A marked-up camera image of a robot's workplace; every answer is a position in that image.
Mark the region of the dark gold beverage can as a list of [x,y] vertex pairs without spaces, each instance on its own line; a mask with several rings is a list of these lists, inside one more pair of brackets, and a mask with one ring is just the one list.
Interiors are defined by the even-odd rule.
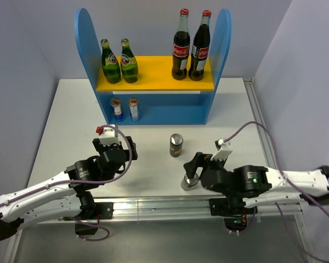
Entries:
[[181,188],[184,191],[191,191],[199,182],[199,176],[195,173],[193,178],[189,178],[186,174],[181,181]]

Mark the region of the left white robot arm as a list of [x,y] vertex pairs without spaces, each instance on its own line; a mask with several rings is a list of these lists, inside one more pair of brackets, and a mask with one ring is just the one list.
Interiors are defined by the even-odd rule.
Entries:
[[39,222],[110,218],[110,210],[96,205],[91,189],[114,181],[132,161],[137,160],[136,144],[128,136],[125,150],[117,138],[94,139],[97,155],[77,161],[58,175],[21,191],[0,195],[0,241],[14,236],[19,230]]

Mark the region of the green glass bottle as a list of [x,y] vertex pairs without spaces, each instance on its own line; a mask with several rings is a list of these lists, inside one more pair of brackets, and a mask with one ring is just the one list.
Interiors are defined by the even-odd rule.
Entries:
[[102,39],[100,44],[102,47],[101,65],[104,76],[109,83],[116,84],[121,80],[121,70],[117,57],[112,52],[107,39]]
[[129,40],[123,38],[121,40],[122,54],[121,54],[121,71],[123,78],[127,83],[134,83],[138,80],[139,68],[137,60],[131,51]]

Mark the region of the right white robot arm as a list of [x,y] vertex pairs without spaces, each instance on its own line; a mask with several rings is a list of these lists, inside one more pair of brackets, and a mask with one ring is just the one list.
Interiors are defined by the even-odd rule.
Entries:
[[212,154],[197,152],[184,164],[184,181],[189,186],[200,183],[203,188],[220,193],[222,198],[209,200],[211,215],[238,216],[253,214],[259,205],[306,201],[313,205],[329,205],[329,167],[311,171],[284,171],[244,165],[228,171],[225,160]]

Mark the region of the silver blue can red logo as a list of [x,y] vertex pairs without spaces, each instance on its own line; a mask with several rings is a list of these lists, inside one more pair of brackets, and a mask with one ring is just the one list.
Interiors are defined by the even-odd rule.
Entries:
[[123,121],[124,120],[124,114],[121,107],[121,101],[119,98],[113,98],[110,101],[110,106],[112,108],[112,111],[115,115],[116,121]]

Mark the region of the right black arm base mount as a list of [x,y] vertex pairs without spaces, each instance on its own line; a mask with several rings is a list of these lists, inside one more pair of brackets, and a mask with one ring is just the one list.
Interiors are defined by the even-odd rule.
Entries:
[[250,228],[258,212],[257,207],[247,208],[243,199],[238,197],[210,198],[209,209],[211,216],[223,218],[228,234],[236,236]]

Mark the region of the green glass bottle front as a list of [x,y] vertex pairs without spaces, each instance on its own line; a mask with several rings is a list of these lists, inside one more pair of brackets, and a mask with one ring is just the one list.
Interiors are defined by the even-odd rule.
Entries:
[[121,40],[122,54],[121,54],[121,71],[123,78],[127,83],[134,83],[138,80],[139,68],[137,60],[131,51],[129,40],[123,38]]

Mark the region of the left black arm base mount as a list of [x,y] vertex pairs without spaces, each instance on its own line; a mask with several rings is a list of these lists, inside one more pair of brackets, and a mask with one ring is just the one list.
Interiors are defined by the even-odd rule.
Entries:
[[83,237],[89,237],[96,234],[98,228],[96,225],[99,225],[101,220],[110,220],[112,219],[114,211],[114,203],[112,202],[101,202],[96,203],[96,210],[93,212],[91,217],[88,220],[95,220],[96,223],[92,223],[93,226],[86,226],[80,224],[75,220],[72,220],[68,217],[63,217],[64,221],[73,221],[75,223],[75,233]]

